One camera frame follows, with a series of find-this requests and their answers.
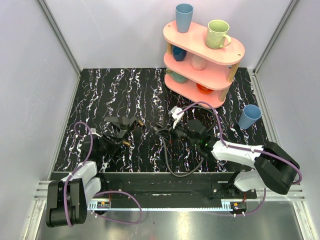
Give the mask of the dark grey faucet mixer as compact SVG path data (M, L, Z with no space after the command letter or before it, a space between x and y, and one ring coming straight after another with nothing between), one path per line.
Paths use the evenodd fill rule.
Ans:
M144 122L135 116L129 118L127 116L108 116L105 118L107 123L112 124L114 127L119 129L116 136L104 134L103 138L112 146L118 147L120 145L125 145L127 147L131 146L131 143L125 140L126 134L132 129L132 127L138 124L144 127Z

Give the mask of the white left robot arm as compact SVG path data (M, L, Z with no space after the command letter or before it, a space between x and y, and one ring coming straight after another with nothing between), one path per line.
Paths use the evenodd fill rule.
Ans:
M87 159L76 173L49 183L47 189L46 225L50 228L83 224L87 208L95 196L103 198L108 184L97 163L103 156L113 156L125 142L124 138L109 134L85 136L80 157Z

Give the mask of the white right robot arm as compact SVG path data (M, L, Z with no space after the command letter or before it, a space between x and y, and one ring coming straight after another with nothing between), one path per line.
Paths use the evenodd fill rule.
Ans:
M210 135L198 119L190 120L185 126L169 121L166 126L157 124L154 129L164 140L177 138L191 143L202 161L226 160L249 166L250 171L236 172L228 182L228 195L235 199L249 190L263 188L286 195L300 169L298 163L274 142L256 146L222 142Z

